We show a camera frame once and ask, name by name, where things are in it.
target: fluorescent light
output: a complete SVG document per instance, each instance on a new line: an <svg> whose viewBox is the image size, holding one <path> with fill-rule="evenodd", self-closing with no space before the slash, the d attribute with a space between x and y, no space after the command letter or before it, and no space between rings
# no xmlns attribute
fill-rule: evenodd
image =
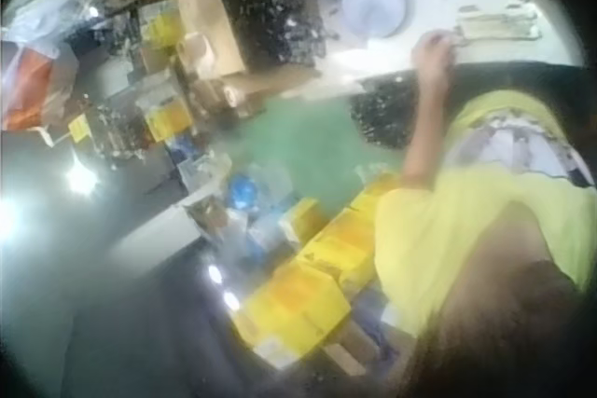
<svg viewBox="0 0 597 398"><path fill-rule="evenodd" d="M5 241L15 229L15 207L12 202L0 201L0 241Z"/></svg>
<svg viewBox="0 0 597 398"><path fill-rule="evenodd" d="M77 158L75 158L75 166L66 176L71 190L86 196L93 191L98 183L95 173L83 166Z"/></svg>
<svg viewBox="0 0 597 398"><path fill-rule="evenodd" d="M210 265L207 268L207 273L209 274L209 278L212 279L215 284L222 284L222 272L217 266Z"/></svg>
<svg viewBox="0 0 597 398"><path fill-rule="evenodd" d="M226 291L223 295L223 298L224 303L231 310L238 311L241 308L241 302L239 302L239 299L236 298L236 295L234 295L230 291Z"/></svg>

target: hand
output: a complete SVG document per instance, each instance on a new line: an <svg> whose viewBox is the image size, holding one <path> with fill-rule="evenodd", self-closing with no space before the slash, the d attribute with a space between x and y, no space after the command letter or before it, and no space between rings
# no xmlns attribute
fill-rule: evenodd
<svg viewBox="0 0 597 398"><path fill-rule="evenodd" d="M451 87L454 51L450 32L424 34L412 51L417 69L420 101L445 100Z"/></svg>

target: yellow shirt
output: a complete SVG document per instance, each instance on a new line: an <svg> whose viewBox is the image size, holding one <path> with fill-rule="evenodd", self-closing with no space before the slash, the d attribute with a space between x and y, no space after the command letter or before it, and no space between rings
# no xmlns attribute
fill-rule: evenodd
<svg viewBox="0 0 597 398"><path fill-rule="evenodd" d="M476 119L487 104L481 98L454 125L465 129L463 117ZM535 214L556 265L585 286L597 247L594 188L539 173L513 174L499 164L450 169L437 177L433 191L394 190L378 205L375 265L404 331L417 336L440 309L480 234L511 202Z"/></svg>

